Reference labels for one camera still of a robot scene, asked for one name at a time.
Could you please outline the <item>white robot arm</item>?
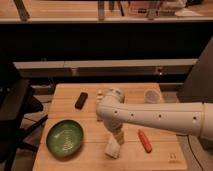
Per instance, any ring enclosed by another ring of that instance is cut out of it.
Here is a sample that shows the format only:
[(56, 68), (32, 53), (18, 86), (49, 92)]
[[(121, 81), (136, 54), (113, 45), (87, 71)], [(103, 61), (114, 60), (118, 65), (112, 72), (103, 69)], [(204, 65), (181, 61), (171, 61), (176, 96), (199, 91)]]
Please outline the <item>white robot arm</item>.
[(125, 103), (121, 89), (109, 89), (96, 105), (96, 114), (111, 133), (123, 123), (197, 136), (213, 141), (213, 103)]

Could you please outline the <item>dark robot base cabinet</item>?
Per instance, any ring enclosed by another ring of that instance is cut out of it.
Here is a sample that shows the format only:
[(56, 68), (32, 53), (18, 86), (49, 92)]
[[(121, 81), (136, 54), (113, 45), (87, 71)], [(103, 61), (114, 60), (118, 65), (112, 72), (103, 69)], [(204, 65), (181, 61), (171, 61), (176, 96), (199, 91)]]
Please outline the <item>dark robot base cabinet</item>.
[(213, 103), (213, 45), (209, 44), (177, 93), (180, 102)]

